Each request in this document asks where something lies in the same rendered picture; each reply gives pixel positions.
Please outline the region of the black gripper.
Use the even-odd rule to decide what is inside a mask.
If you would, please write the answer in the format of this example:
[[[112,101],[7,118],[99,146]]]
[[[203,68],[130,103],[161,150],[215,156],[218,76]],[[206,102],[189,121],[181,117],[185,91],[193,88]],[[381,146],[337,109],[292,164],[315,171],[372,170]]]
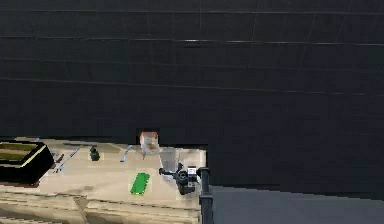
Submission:
[[[167,171],[164,168],[159,168],[159,174],[165,176],[172,176],[176,181],[178,191],[181,195],[192,193],[196,189],[197,170],[187,169],[179,172]]]

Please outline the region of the clear glass cup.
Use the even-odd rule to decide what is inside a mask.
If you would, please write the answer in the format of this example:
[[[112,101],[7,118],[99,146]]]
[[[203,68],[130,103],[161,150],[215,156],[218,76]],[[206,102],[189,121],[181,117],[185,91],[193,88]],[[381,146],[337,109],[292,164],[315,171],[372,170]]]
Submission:
[[[179,164],[179,150],[174,147],[164,147],[160,153],[161,167],[170,172],[175,172]]]

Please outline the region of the green flat rectangular pad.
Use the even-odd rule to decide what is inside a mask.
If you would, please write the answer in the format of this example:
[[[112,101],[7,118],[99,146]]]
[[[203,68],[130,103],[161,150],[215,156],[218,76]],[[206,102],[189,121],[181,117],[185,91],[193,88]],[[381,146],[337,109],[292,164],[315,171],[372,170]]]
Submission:
[[[143,195],[146,191],[150,175],[148,173],[138,173],[132,183],[130,193],[133,195]]]

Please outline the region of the clear container with orange lid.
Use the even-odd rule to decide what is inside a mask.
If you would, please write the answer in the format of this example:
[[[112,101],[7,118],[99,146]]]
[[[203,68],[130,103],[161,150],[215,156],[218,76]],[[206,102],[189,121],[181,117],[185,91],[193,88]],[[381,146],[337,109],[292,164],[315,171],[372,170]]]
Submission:
[[[157,154],[160,151],[158,133],[142,132],[140,135],[140,146],[144,156]]]

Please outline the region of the blue cutlery piece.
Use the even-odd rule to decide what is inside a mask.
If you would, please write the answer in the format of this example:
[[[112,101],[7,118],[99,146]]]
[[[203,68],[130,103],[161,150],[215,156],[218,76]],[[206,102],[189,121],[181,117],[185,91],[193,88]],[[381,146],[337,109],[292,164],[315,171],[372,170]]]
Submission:
[[[127,156],[128,152],[132,149],[132,147],[133,147],[133,145],[129,145],[127,147],[127,149],[125,150],[123,156],[120,159],[120,162],[125,162],[126,161],[126,156]]]

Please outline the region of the beige wooden table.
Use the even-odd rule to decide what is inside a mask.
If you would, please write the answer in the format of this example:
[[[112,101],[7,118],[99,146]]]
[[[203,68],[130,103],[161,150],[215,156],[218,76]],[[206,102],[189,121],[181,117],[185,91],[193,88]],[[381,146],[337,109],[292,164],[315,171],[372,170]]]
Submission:
[[[135,145],[120,162],[125,144],[44,142],[56,155],[64,154],[62,163],[79,151],[59,173],[44,174],[35,188],[0,185],[0,224],[200,224],[198,194],[180,195],[176,184],[158,173],[159,155],[143,156]],[[93,145],[98,161],[89,155]],[[130,193],[138,173],[150,175],[143,195]]]

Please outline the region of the long blue utensil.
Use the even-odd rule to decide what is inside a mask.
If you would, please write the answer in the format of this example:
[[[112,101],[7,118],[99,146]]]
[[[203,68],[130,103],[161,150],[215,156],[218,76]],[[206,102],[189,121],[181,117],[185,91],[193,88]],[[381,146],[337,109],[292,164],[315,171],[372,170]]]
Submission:
[[[74,149],[71,154],[69,155],[69,157],[67,159],[64,160],[64,162],[54,171],[54,173],[59,173],[60,171],[62,171],[65,167],[65,164],[71,159],[73,158],[76,153],[79,151],[79,148],[76,148]]]

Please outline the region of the black box with gold rim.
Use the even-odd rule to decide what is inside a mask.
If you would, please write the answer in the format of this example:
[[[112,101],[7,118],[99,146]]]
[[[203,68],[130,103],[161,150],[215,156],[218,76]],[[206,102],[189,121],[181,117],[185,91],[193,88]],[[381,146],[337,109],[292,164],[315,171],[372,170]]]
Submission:
[[[54,164],[43,142],[0,140],[0,182],[35,184]]]

